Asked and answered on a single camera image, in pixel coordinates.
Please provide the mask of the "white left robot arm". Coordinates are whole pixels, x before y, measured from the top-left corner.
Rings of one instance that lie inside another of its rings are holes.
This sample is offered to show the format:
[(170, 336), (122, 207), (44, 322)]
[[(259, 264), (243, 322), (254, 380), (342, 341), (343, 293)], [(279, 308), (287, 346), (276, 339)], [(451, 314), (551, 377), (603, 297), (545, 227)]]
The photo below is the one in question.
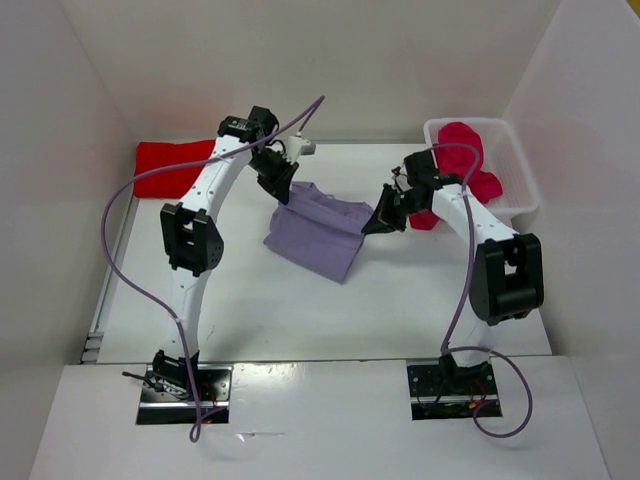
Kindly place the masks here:
[(268, 136), (279, 126), (267, 108), (255, 106), (246, 119), (229, 116), (218, 129), (211, 154), (187, 193), (160, 211), (163, 244), (172, 269), (169, 306), (181, 329), (169, 334), (155, 354), (152, 371), (161, 383), (189, 393), (189, 374), (196, 371), (198, 322), (211, 271), (224, 253), (217, 229), (221, 206), (241, 171), (249, 166), (257, 183), (282, 204), (289, 202), (290, 185), (298, 168)]

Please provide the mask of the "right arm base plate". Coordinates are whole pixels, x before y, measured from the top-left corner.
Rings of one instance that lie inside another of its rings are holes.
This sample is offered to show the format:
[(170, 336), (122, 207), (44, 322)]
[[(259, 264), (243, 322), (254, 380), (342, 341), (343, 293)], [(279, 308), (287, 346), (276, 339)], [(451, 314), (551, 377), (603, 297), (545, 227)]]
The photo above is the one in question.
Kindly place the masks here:
[(436, 359), (406, 365), (413, 421), (502, 416), (492, 366), (484, 362), (453, 378), (447, 377)]

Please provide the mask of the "lilac t shirt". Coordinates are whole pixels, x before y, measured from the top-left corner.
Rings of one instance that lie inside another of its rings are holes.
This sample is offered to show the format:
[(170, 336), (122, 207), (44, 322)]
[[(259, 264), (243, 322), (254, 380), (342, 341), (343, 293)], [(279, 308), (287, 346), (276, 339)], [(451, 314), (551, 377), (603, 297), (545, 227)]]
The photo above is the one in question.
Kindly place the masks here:
[(272, 214), (264, 245), (284, 259), (342, 284), (363, 243), (373, 208), (323, 193), (313, 182), (291, 184), (289, 202)]

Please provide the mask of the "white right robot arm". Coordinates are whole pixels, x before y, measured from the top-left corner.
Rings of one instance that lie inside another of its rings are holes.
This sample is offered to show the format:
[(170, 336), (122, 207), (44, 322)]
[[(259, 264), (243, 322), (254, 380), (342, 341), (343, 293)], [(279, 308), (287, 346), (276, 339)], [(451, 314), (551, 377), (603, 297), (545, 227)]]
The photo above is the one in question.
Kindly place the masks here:
[(404, 158), (384, 184), (363, 235), (402, 232), (410, 216), (431, 212), (465, 241), (463, 290), (440, 347), (450, 376), (469, 375), (495, 354), (493, 329), (522, 319), (544, 300), (542, 246), (501, 222), (471, 192), (467, 176), (441, 172), (434, 150)]

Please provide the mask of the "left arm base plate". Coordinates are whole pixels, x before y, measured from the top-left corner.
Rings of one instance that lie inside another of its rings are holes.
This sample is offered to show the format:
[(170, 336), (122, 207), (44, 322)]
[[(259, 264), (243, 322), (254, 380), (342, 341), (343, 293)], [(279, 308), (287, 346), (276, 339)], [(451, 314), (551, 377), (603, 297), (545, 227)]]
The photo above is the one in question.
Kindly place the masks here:
[[(199, 364), (196, 385), (204, 424), (227, 424), (233, 367)], [(152, 367), (146, 366), (136, 424), (186, 425), (196, 420), (196, 406), (190, 389), (170, 386), (156, 379)]]

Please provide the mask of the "magenta t shirt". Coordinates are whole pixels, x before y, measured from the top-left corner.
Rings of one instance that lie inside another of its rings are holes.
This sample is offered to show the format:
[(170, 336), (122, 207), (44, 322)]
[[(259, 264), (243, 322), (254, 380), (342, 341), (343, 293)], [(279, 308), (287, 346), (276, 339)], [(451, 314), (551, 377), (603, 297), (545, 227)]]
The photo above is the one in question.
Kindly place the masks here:
[[(466, 181), (466, 193), (473, 209), (485, 205), (503, 194), (498, 178), (483, 171), (484, 153), (480, 136), (462, 122), (452, 122), (439, 130), (434, 149), (436, 166), (442, 173), (456, 173)], [(461, 186), (448, 186), (436, 193), (436, 204), (442, 201), (444, 221), (463, 239), (469, 238), (468, 219)], [(431, 230), (441, 219), (430, 211), (410, 216), (415, 229)]]

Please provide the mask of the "white plastic basket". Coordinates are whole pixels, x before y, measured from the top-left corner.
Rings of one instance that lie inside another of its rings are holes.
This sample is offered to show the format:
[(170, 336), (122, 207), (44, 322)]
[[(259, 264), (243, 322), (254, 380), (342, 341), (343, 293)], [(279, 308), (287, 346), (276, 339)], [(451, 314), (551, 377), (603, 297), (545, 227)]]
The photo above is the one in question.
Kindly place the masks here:
[(462, 122), (480, 136), (484, 153), (482, 170), (494, 174), (502, 185), (503, 194), (489, 202), (486, 208), (496, 217), (508, 220), (534, 212), (539, 207), (539, 190), (512, 126), (500, 118), (430, 119), (423, 127), (425, 144), (435, 144), (439, 130), (452, 122)]

